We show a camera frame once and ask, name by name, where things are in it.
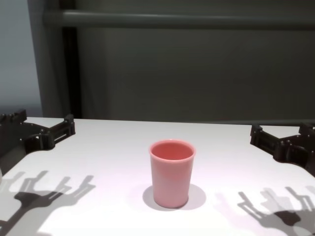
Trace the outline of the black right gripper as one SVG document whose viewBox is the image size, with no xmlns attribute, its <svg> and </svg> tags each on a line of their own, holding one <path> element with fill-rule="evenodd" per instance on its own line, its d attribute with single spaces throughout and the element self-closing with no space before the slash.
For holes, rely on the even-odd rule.
<svg viewBox="0 0 315 236">
<path fill-rule="evenodd" d="M 282 146 L 280 138 L 265 131 L 257 124 L 252 125 L 250 144 L 273 156 L 280 163 L 292 164 L 315 176 L 315 125 L 302 123 L 297 135 L 283 138 L 288 146 Z"/>
</svg>

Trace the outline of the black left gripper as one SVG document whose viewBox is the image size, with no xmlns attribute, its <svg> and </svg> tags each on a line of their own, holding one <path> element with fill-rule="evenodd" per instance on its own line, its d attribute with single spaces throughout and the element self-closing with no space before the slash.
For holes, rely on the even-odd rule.
<svg viewBox="0 0 315 236">
<path fill-rule="evenodd" d="M 28 154 L 51 150 L 57 143 L 75 134 L 75 122 L 72 114 L 61 123 L 52 127 L 43 127 L 39 134 L 22 137 L 23 123 L 27 119 L 25 109 L 11 114 L 0 115 L 0 171 L 6 175 Z"/>
</svg>

